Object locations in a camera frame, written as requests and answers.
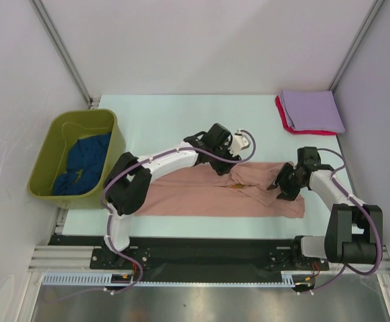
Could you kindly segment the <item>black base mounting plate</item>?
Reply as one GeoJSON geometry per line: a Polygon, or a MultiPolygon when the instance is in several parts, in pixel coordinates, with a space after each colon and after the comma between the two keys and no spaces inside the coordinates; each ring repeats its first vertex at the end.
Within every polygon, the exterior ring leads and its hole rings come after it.
{"type": "Polygon", "coordinates": [[[307,258],[296,239],[212,239],[176,237],[131,237],[123,251],[144,270],[160,264],[242,265],[253,264],[268,271],[327,271],[326,260],[307,258]]]}

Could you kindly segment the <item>folded red t shirt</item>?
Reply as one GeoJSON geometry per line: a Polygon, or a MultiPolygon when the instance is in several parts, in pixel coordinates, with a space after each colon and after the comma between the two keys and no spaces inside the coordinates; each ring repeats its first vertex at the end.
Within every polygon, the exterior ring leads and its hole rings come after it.
{"type": "Polygon", "coordinates": [[[284,130],[289,132],[289,133],[291,133],[291,134],[294,134],[294,135],[316,135],[316,136],[336,136],[337,135],[337,133],[331,132],[331,131],[322,131],[322,130],[302,130],[302,131],[298,131],[298,130],[294,130],[287,123],[287,120],[285,118],[285,111],[283,109],[283,106],[281,104],[279,96],[275,97],[275,106],[277,107],[277,110],[278,110],[278,113],[279,113],[279,116],[280,116],[280,119],[281,119],[281,123],[282,123],[282,126],[283,126],[284,130]]]}

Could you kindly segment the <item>blue t shirt in bin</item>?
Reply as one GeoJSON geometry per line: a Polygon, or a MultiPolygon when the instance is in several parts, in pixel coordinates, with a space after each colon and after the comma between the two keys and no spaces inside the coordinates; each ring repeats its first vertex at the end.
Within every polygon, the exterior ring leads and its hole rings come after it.
{"type": "Polygon", "coordinates": [[[65,172],[57,176],[52,188],[54,196],[83,195],[100,181],[111,132],[79,139],[67,155],[65,172]]]}

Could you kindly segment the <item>aluminium front rail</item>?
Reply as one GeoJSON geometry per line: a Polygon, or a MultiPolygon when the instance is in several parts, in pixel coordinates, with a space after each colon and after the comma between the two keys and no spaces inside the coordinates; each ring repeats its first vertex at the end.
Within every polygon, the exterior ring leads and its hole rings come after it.
{"type": "MultiPolygon", "coordinates": [[[[128,257],[137,260],[145,270],[162,264],[248,264],[264,265],[278,271],[307,271],[312,262],[316,262],[322,271],[338,271],[340,264],[329,263],[325,259],[305,258],[291,254],[287,248],[268,251],[261,255],[250,255],[244,251],[240,255],[211,255],[204,249],[192,250],[178,248],[131,248],[128,257]]],[[[94,246],[37,246],[28,266],[30,272],[83,272],[87,270],[122,270],[124,258],[108,248],[94,246]]]]}

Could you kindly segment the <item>folded purple t shirt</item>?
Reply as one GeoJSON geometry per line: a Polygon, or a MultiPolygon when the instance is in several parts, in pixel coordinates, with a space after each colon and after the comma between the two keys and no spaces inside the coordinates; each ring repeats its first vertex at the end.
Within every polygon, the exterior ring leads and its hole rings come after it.
{"type": "Polygon", "coordinates": [[[282,90],[279,97],[294,130],[345,132],[332,91],[282,90]]]}

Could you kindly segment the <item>aluminium frame post right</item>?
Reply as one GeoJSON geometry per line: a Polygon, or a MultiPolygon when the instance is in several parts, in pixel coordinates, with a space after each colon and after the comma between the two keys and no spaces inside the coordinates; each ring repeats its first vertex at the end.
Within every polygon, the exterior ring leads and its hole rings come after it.
{"type": "Polygon", "coordinates": [[[333,93],[337,90],[339,87],[339,84],[344,77],[348,67],[350,66],[351,62],[353,61],[354,57],[356,56],[358,50],[362,46],[365,38],[368,36],[368,33],[370,32],[372,26],[374,25],[377,17],[379,16],[382,8],[387,3],[386,0],[375,0],[373,1],[373,4],[371,5],[370,9],[368,10],[368,13],[366,17],[364,18],[358,32],[356,33],[349,49],[347,50],[343,61],[341,62],[340,66],[338,67],[338,70],[336,74],[334,75],[334,78],[332,79],[332,82],[330,83],[330,86],[328,87],[329,91],[332,91],[333,93]]]}

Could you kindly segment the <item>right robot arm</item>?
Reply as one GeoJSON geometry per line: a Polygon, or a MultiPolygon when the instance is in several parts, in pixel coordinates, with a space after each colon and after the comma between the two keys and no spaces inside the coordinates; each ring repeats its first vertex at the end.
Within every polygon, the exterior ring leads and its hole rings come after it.
{"type": "Polygon", "coordinates": [[[330,263],[379,267],[383,257],[383,212],[377,205],[368,205],[340,183],[337,173],[344,169],[324,164],[321,148],[297,150],[295,165],[286,162],[268,190],[279,189],[277,199],[294,201],[302,189],[316,193],[330,211],[323,236],[299,236],[300,246],[289,253],[297,269],[307,268],[314,258],[330,263]]]}

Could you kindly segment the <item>aluminium frame post left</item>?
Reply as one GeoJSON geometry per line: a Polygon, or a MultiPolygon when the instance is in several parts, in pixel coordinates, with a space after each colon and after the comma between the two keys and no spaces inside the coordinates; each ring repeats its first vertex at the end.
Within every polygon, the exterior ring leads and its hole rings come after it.
{"type": "Polygon", "coordinates": [[[62,39],[62,36],[60,35],[60,32],[58,31],[58,28],[56,27],[56,24],[53,22],[52,17],[44,5],[44,2],[41,0],[29,0],[29,3],[34,9],[43,28],[45,29],[45,32],[49,37],[53,47],[55,47],[57,54],[59,55],[64,65],[64,68],[67,70],[80,96],[86,103],[87,107],[90,108],[93,102],[93,98],[89,94],[89,91],[84,81],[82,80],[82,77],[62,39]]]}

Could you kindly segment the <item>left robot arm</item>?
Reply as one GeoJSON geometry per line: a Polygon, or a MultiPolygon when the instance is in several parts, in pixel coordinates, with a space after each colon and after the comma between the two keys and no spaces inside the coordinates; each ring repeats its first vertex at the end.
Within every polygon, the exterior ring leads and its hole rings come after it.
{"type": "Polygon", "coordinates": [[[222,176],[243,162],[241,151],[251,145],[239,130],[231,133],[219,123],[183,139],[175,148],[143,158],[130,152],[122,154],[109,173],[102,201],[109,212],[104,236],[108,249],[105,260],[114,268],[128,262],[132,215],[144,204],[149,186],[155,180],[183,168],[209,164],[222,176]]]}

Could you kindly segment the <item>aluminium frame post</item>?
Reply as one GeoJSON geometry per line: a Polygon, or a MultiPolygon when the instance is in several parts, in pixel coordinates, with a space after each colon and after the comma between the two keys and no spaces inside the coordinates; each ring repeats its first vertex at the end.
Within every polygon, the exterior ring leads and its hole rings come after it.
{"type": "Polygon", "coordinates": [[[89,91],[84,81],[82,80],[82,77],[62,39],[62,36],[60,35],[60,32],[58,31],[58,28],[56,27],[56,24],[53,22],[52,17],[44,5],[44,2],[41,0],[29,0],[29,3],[34,9],[43,28],[45,29],[45,32],[49,37],[53,47],[55,47],[57,54],[59,55],[64,65],[64,68],[67,70],[80,96],[86,103],[87,107],[90,108],[93,102],[93,98],[89,94],[89,91]]]}
{"type": "Polygon", "coordinates": [[[368,10],[368,13],[366,17],[364,18],[358,32],[356,33],[349,49],[347,50],[343,61],[341,62],[340,66],[338,67],[338,70],[336,74],[334,75],[334,78],[332,79],[332,82],[330,83],[330,86],[328,87],[329,91],[332,91],[333,93],[337,90],[339,87],[339,84],[344,77],[348,67],[350,66],[351,62],[353,61],[354,57],[356,56],[358,50],[362,46],[365,38],[368,36],[368,33],[370,32],[372,26],[374,25],[377,17],[379,16],[382,8],[387,3],[386,0],[375,0],[373,1],[373,4],[371,5],[370,9],[368,10]]]}

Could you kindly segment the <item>olive green plastic bin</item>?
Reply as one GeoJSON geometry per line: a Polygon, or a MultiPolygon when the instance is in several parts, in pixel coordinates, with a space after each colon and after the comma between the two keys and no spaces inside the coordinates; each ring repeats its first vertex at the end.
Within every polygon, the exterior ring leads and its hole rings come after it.
{"type": "Polygon", "coordinates": [[[33,197],[63,209],[100,209],[104,182],[124,149],[125,140],[114,112],[108,109],[65,112],[50,125],[27,189],[33,197]],[[99,182],[84,194],[54,195],[54,182],[65,173],[68,153],[76,142],[108,133],[111,138],[99,182]]]}

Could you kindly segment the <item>pink printed t shirt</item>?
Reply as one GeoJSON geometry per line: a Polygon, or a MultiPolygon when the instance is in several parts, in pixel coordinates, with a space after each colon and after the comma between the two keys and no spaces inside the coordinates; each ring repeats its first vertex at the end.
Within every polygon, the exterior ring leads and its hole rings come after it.
{"type": "Polygon", "coordinates": [[[207,164],[167,174],[150,186],[146,200],[135,214],[202,217],[287,217],[300,219],[305,202],[277,198],[279,190],[267,187],[282,163],[246,162],[222,176],[207,164]]]}

